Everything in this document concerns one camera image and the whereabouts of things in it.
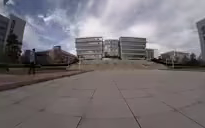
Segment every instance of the walkway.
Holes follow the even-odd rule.
[[[0,128],[205,128],[205,72],[89,72],[0,92]]]

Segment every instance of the person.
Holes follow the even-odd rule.
[[[36,64],[36,56],[35,56],[35,49],[32,49],[30,52],[30,68],[29,68],[29,74],[35,74],[35,64]]]

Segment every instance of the curb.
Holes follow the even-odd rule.
[[[6,83],[6,84],[0,84],[0,91],[15,89],[15,88],[19,88],[19,87],[23,87],[23,86],[27,86],[27,85],[31,85],[31,84],[37,84],[37,83],[41,83],[41,82],[45,82],[45,81],[50,81],[50,80],[54,80],[54,79],[59,79],[59,78],[63,78],[63,77],[70,77],[70,76],[79,75],[79,74],[83,74],[83,73],[87,73],[87,72],[91,72],[91,71],[93,71],[93,70],[80,71],[80,72],[76,72],[76,73],[73,73],[73,74],[60,75],[60,76],[52,76],[52,77],[36,79],[36,80],[29,80],[29,81],[20,81],[20,82],[11,82],[11,83]]]

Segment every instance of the paved plaza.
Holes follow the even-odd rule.
[[[205,128],[205,72],[94,71],[0,92],[0,128]]]

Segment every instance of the sky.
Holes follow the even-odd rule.
[[[0,0],[0,13],[26,20],[23,50],[61,45],[75,52],[75,38],[147,38],[148,48],[200,54],[196,22],[205,0]]]

